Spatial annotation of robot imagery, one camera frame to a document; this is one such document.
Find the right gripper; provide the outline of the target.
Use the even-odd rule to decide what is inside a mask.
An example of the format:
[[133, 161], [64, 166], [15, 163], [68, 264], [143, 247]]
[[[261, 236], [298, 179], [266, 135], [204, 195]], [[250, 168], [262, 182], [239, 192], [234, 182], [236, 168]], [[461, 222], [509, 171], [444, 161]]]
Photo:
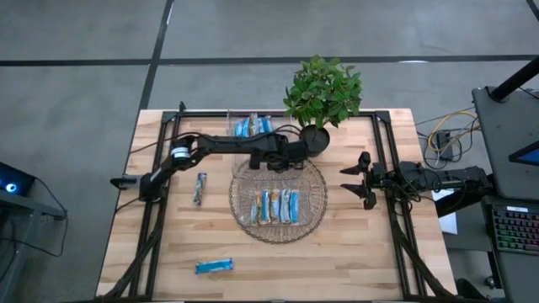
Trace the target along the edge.
[[368, 151], [363, 151], [358, 162], [353, 167], [348, 167], [340, 170], [342, 174], [359, 175], [365, 173], [365, 185], [343, 183], [341, 188], [347, 189], [353, 194], [363, 199], [363, 207], [365, 210], [372, 210], [377, 203], [376, 194], [373, 189], [395, 189], [398, 186], [398, 176], [394, 171], [388, 172], [381, 162], [371, 164], [371, 154]]

